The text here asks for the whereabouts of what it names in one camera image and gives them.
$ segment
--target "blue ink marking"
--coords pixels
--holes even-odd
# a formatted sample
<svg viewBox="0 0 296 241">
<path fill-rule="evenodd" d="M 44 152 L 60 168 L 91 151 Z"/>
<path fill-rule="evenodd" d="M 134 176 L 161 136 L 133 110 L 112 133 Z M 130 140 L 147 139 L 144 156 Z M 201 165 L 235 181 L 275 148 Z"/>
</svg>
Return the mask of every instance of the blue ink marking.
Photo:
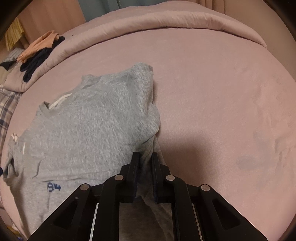
<svg viewBox="0 0 296 241">
<path fill-rule="evenodd" d="M 54 189 L 58 189 L 59 191 L 61 190 L 61 186 L 57 185 L 55 183 L 47 183 L 47 190 L 49 192 L 52 192 Z"/>
</svg>

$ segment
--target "yellow fringe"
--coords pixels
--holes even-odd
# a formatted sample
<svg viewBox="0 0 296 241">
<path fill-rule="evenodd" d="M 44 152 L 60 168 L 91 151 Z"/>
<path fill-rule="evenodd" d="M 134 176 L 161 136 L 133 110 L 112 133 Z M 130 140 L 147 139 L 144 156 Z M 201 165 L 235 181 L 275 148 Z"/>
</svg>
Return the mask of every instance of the yellow fringe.
<svg viewBox="0 0 296 241">
<path fill-rule="evenodd" d="M 13 48 L 15 43 L 19 41 L 19 39 L 22 37 L 23 34 L 24 34 L 24 29 L 22 28 L 22 25 L 20 24 L 19 19 L 16 18 L 5 33 L 7 51 Z"/>
</svg>

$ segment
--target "gray striped cloth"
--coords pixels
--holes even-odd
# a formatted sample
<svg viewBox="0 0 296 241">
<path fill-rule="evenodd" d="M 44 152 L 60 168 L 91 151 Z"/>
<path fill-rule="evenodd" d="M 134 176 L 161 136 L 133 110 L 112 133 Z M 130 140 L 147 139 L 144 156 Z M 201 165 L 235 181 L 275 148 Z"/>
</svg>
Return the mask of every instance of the gray striped cloth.
<svg viewBox="0 0 296 241">
<path fill-rule="evenodd" d="M 13 49 L 8 56 L 2 61 L 3 62 L 12 62 L 16 61 L 18 56 L 24 51 L 24 49 L 21 48 L 15 48 Z"/>
<path fill-rule="evenodd" d="M 10 119 L 21 95 L 0 86 L 0 158 Z"/>
</svg>

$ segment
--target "pink comforter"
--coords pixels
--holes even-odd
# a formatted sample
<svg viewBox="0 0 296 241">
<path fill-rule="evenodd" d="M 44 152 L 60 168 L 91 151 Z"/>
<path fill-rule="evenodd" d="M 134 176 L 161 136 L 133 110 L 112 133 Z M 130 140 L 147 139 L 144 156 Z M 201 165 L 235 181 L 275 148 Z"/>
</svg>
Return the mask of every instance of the pink comforter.
<svg viewBox="0 0 296 241">
<path fill-rule="evenodd" d="M 72 42 L 77 46 L 83 34 L 97 36 L 93 31 L 103 31 L 101 24 L 131 14 L 155 16 L 158 11 L 178 16 L 180 24 L 184 19 L 206 24 L 161 25 L 130 34 L 116 30 L 120 34 L 99 44 L 83 40 L 85 50 L 74 55 L 76 47 L 67 47 Z M 21 97 L 4 157 L 11 133 L 22 134 L 41 102 L 73 89 L 82 75 L 118 72 L 146 62 L 153 66 L 154 101 L 161 117 L 158 139 L 172 173 L 189 184 L 208 183 L 269 241 L 281 237 L 296 213 L 296 83 L 256 32 L 198 4 L 176 1 L 115 11 L 65 36 L 68 41 L 59 47 L 67 50 L 55 49 L 57 58 L 40 67 L 40 79 Z M 21 227 L 2 179 L 0 191 L 6 210 Z"/>
</svg>

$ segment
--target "teal curtain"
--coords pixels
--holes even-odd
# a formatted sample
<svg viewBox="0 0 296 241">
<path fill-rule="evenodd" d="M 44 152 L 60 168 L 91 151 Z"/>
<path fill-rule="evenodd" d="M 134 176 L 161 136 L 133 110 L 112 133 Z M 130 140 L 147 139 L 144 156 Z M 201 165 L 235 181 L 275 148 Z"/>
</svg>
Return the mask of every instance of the teal curtain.
<svg viewBox="0 0 296 241">
<path fill-rule="evenodd" d="M 108 12 L 128 6 L 155 5 L 164 0 L 78 0 L 85 20 L 88 22 Z"/>
</svg>

